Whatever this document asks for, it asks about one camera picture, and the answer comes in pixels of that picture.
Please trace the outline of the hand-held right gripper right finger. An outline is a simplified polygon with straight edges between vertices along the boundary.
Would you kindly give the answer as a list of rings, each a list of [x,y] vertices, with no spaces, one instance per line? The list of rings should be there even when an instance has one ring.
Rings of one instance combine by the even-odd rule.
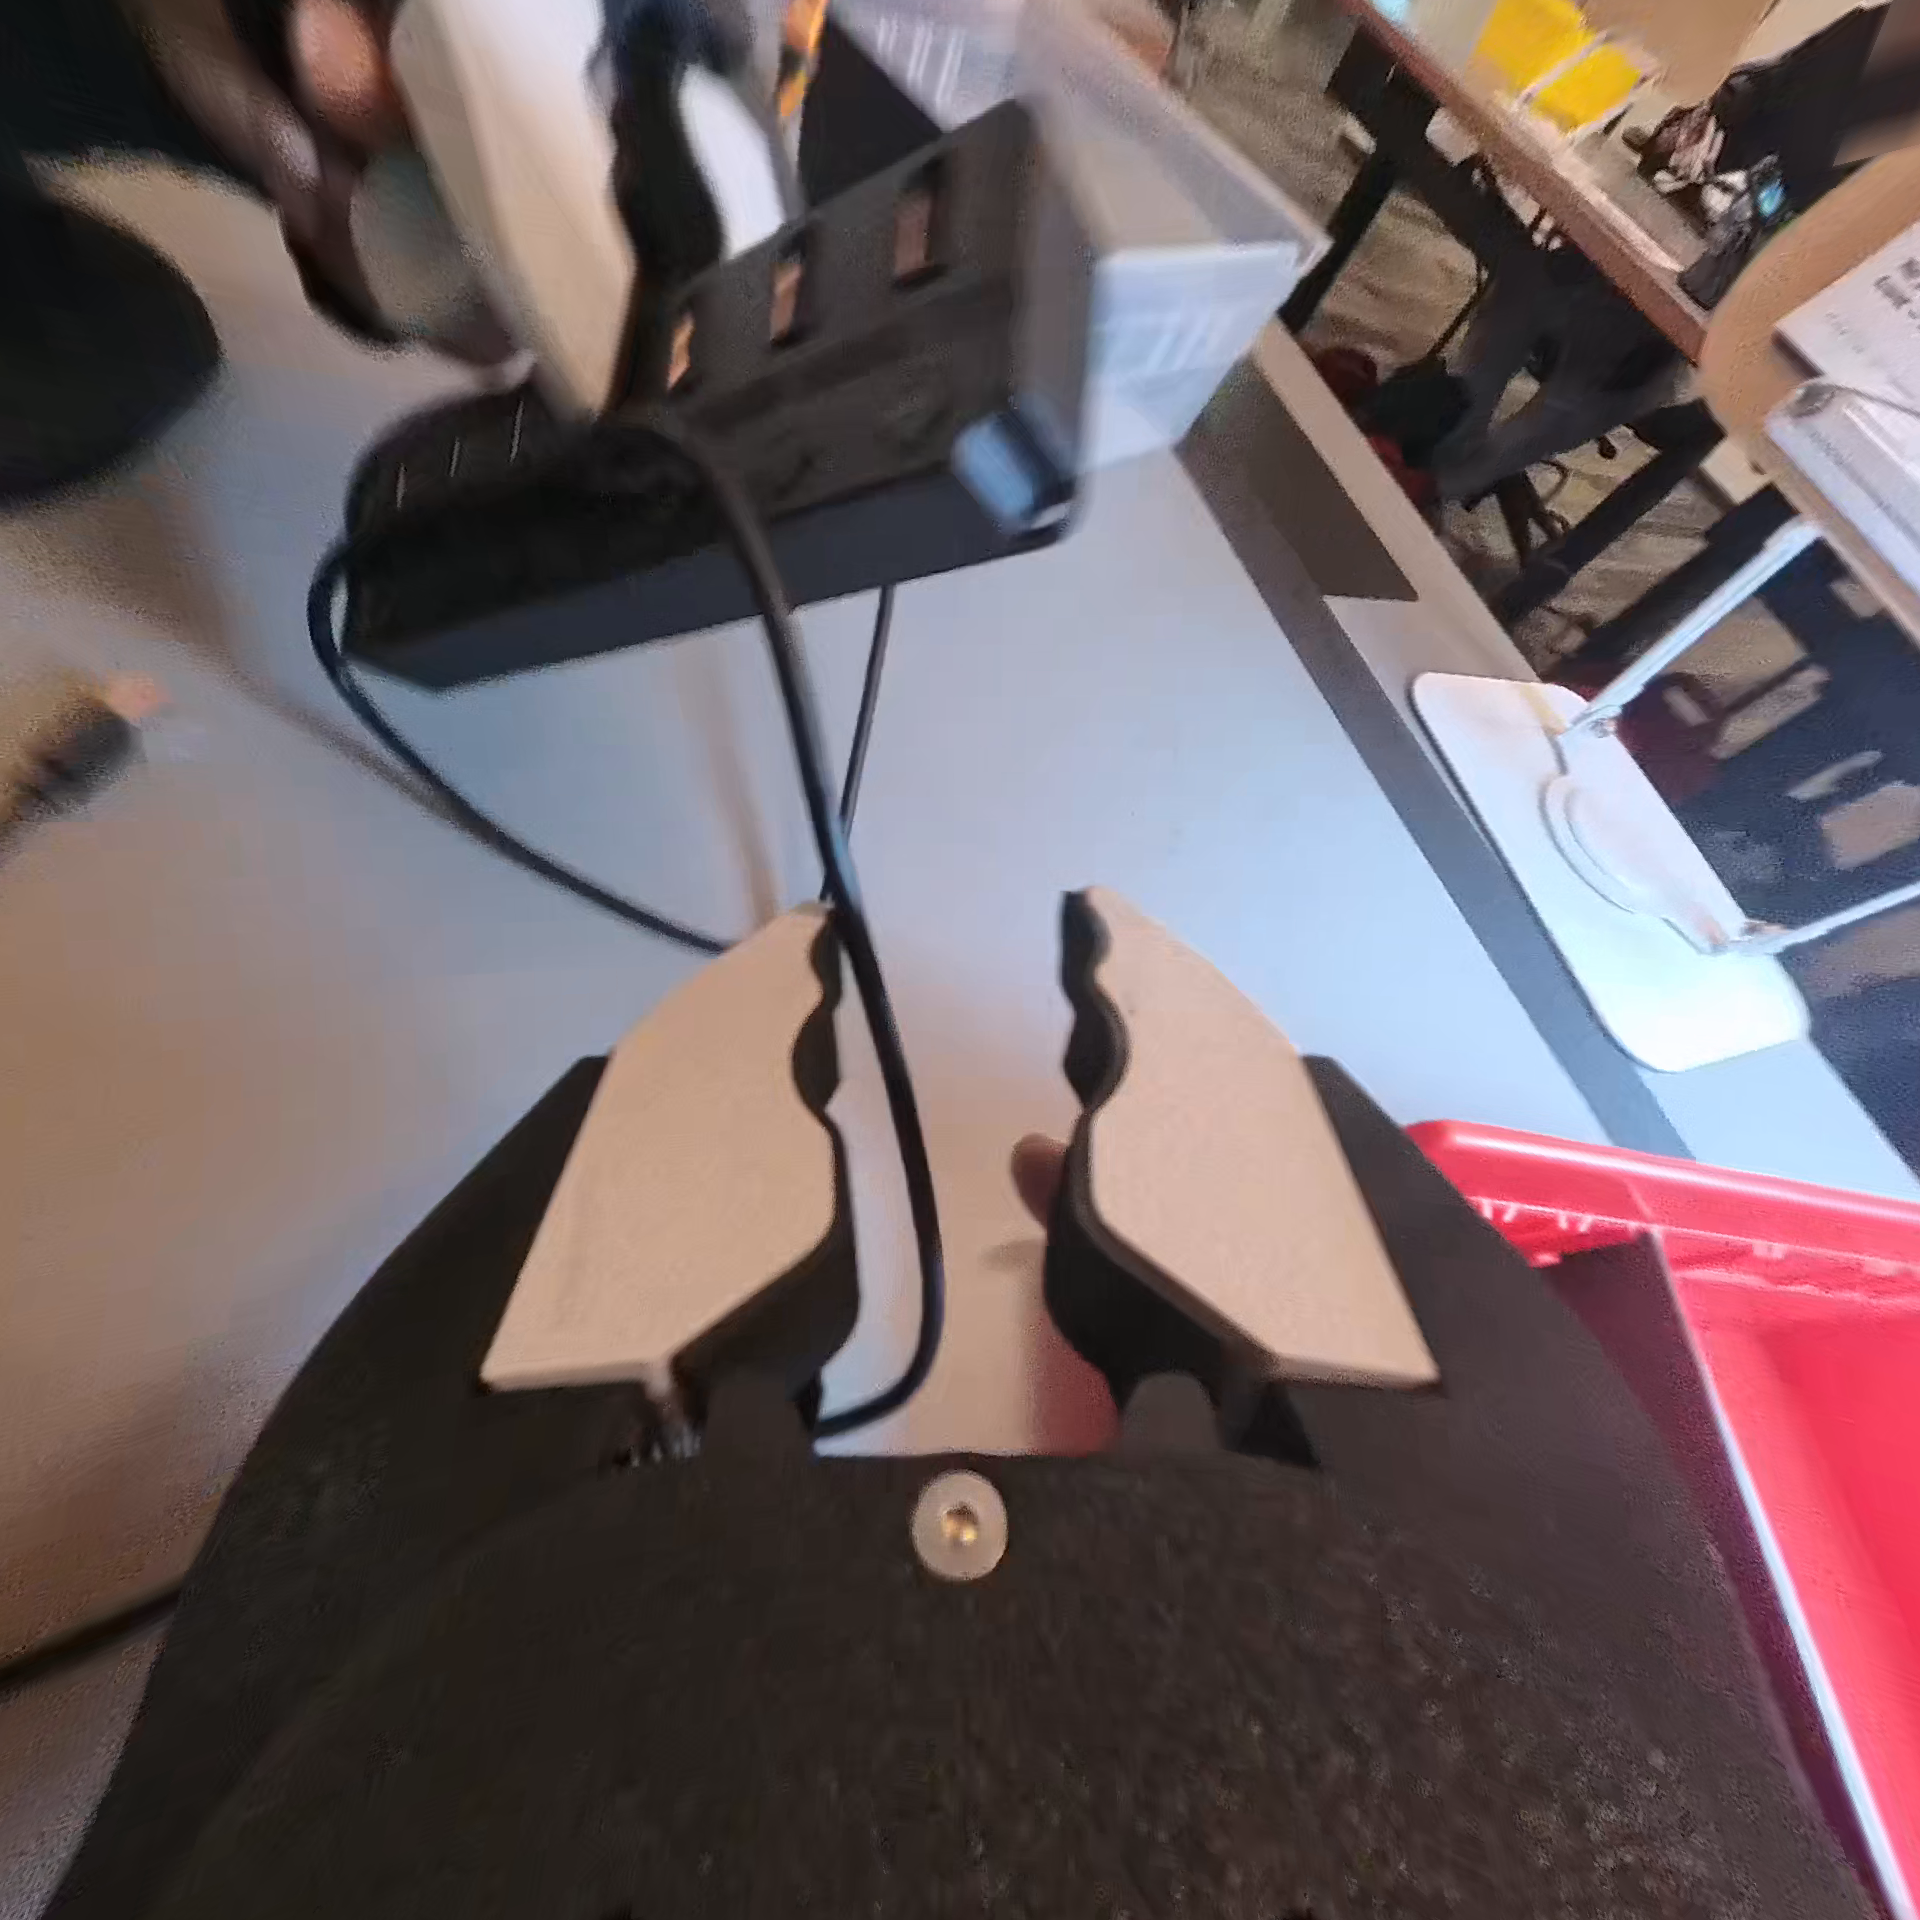
[[[1110,1387],[1431,1387],[1439,1369],[1304,1055],[1107,886],[1061,900],[1078,1111],[1046,1313]]]

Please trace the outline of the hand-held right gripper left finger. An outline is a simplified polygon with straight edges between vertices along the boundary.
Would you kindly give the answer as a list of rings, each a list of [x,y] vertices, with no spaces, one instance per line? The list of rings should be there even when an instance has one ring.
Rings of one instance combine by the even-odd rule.
[[[803,1396],[856,1322],[826,909],[768,921],[614,1044],[487,1355],[493,1391],[737,1371]]]

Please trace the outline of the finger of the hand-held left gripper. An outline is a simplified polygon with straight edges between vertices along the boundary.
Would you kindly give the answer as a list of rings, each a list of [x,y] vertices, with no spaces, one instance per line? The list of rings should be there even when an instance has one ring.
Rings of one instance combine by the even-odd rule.
[[[800,191],[760,70],[682,67],[664,98],[678,142],[666,195],[673,262],[715,267],[771,239],[798,215]]]
[[[549,401],[597,415],[632,298],[721,254],[696,142],[720,4],[409,2],[389,67],[438,198]]]

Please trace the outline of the black hub cable black plug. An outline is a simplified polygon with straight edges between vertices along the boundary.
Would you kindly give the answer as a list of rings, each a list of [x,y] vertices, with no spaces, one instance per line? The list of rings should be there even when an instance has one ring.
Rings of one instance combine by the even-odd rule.
[[[905,1044],[899,1039],[894,1002],[887,991],[880,972],[873,931],[869,925],[865,907],[859,897],[856,867],[850,851],[851,821],[856,817],[856,793],[865,773],[865,758],[873,741],[873,721],[880,701],[880,681],[887,659],[887,645],[894,633],[895,593],[899,583],[881,583],[874,589],[874,617],[871,626],[871,646],[859,690],[859,706],[855,709],[855,732],[847,747],[847,773],[842,791],[837,802],[837,825],[824,827],[824,747],[819,743],[818,715],[811,709],[811,693],[806,669],[802,662],[800,629],[792,614],[774,617],[769,606],[771,593],[771,548],[758,561],[749,554],[753,541],[747,539],[744,506],[717,498],[721,492],[715,479],[711,461],[698,454],[693,458],[682,438],[671,438],[678,454],[696,473],[701,486],[715,495],[721,514],[721,533],[726,548],[747,577],[752,593],[752,612],[758,617],[760,631],[769,646],[774,665],[774,684],[779,690],[784,721],[794,749],[800,782],[806,797],[806,817],[811,819],[814,838],[822,860],[822,906],[832,909],[832,927],[840,934],[842,950],[851,964],[855,986],[865,1018],[871,1039],[877,1051],[877,1067],[887,1116],[894,1126],[895,1150],[902,1169],[902,1188],[914,1230],[915,1261],[919,1261],[919,1331],[914,1349],[895,1381],[880,1391],[845,1407],[824,1412],[815,1421],[818,1437],[839,1437],[865,1430],[877,1421],[898,1412],[926,1383],[934,1358],[939,1355],[946,1327],[946,1253],[944,1227],[939,1221],[939,1202],[933,1181],[927,1141],[923,1134],[919,1094],[911,1089],[905,1061]],[[518,836],[506,833],[495,819],[470,804],[442,775],[422,758],[415,747],[389,723],[389,718],[373,703],[351,673],[342,626],[336,617],[336,598],[351,598],[351,577],[366,564],[363,556],[391,541],[392,534],[374,525],[351,525],[351,521],[333,537],[315,564],[311,585],[303,598],[303,623],[309,646],[319,665],[321,677],[341,697],[342,706],[354,721],[415,780],[415,786],[432,801],[438,817],[457,833],[466,835],[474,846],[503,858],[515,871],[554,886],[563,897],[607,914],[611,921],[635,927],[646,937],[678,946],[685,954],[715,958],[729,950],[726,943],[671,921],[641,907],[630,898],[611,894],[597,881],[584,878],[571,867],[558,861],[526,846]],[[5,822],[5,849],[9,838],[25,825],[58,819],[70,811],[70,802],[96,797],[104,791],[109,773],[127,765],[131,754],[131,739],[137,725],[126,718],[113,718],[112,726],[103,718],[74,723],[53,754],[40,753],[34,765],[34,778],[16,786],[23,796],[14,804]],[[134,1601],[131,1604],[82,1620],[62,1635],[25,1645],[5,1660],[2,1690],[5,1701],[38,1683],[66,1678],[70,1671],[91,1663],[109,1650],[118,1650],[134,1636],[141,1636],[158,1626],[165,1626],[175,1609],[182,1594],[182,1582],[171,1588],[158,1588],[153,1596]]]

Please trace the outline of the black usb hub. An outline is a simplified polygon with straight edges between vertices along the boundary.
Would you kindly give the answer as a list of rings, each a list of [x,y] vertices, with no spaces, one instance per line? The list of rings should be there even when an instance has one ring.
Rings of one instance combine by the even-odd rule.
[[[752,617],[701,476],[791,609],[1038,554],[1083,471],[1091,244],[1040,113],[997,103],[693,279],[607,411],[533,382],[401,421],[354,476],[337,639],[462,689]]]

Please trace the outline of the clear plastic box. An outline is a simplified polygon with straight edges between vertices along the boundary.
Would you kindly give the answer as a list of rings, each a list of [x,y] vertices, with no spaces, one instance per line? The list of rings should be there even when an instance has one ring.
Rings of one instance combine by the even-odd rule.
[[[1091,247],[1083,473],[1178,441],[1328,237],[1171,84],[1146,2],[834,4],[941,127],[1018,101]]]

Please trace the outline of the red plastic bin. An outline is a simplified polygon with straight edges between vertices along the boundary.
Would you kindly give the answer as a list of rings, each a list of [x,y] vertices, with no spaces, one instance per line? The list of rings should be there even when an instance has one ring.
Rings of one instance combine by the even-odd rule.
[[[1819,1811],[1914,1915],[1914,1202],[1467,1121],[1410,1135],[1648,1407]]]

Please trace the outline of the person's left hand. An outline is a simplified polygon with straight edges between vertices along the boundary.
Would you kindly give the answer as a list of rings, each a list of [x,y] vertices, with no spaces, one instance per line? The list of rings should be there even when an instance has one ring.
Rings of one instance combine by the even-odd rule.
[[[391,7],[126,2],[151,68],[215,157],[269,206],[303,298],[370,347],[394,347],[351,250],[351,191],[401,142]]]

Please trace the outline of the person's right hand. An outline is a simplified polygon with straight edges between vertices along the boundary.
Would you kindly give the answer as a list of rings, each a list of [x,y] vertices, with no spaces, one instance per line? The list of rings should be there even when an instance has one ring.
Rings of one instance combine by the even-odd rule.
[[[1065,1186],[1065,1142],[1024,1135],[1011,1147],[1010,1174],[1022,1210],[1040,1236],[1040,1306],[1032,1349],[1032,1415],[1038,1451],[1095,1455],[1107,1451],[1118,1412],[1102,1377],[1078,1358],[1050,1317],[1045,1293],[1053,1213]]]

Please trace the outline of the red plastic object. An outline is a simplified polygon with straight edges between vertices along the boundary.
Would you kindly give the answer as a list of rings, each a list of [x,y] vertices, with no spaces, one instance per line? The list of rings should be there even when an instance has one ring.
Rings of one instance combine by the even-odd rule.
[[[1371,355],[1346,346],[1320,347],[1309,364],[1387,476],[1431,519],[1437,511],[1433,450],[1455,419],[1451,375],[1435,364],[1384,375]]]

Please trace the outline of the brown edged work table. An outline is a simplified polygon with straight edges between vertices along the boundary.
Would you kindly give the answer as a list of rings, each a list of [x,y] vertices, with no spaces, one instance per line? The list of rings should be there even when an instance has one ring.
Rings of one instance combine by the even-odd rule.
[[[1499,186],[1542,212],[1645,324],[1686,364],[1698,364],[1710,314],[1679,285],[1699,252],[1696,229],[1638,179],[1618,139],[1559,134],[1501,86],[1496,68],[1474,53],[1490,4],[1342,2],[1336,12],[1351,39],[1334,60],[1328,95],[1365,130],[1371,151],[1334,206],[1325,257],[1287,303],[1290,329],[1311,319],[1401,190],[1426,204],[1482,265],[1503,261],[1475,173],[1433,142],[1433,122],[1446,118]]]

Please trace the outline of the yellow plastic bin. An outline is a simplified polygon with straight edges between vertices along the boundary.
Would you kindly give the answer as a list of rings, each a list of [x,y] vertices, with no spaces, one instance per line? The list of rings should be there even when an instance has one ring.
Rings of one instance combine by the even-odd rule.
[[[1509,103],[1561,137],[1611,124],[1648,83],[1638,53],[1571,2],[1491,2],[1472,60]]]

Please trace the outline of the white instruction poster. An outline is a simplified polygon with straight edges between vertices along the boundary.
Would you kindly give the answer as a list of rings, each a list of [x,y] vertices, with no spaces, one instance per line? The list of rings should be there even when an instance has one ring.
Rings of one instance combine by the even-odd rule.
[[[1914,595],[1917,226],[1794,308],[1776,340],[1808,377],[1769,415],[1769,443]]]

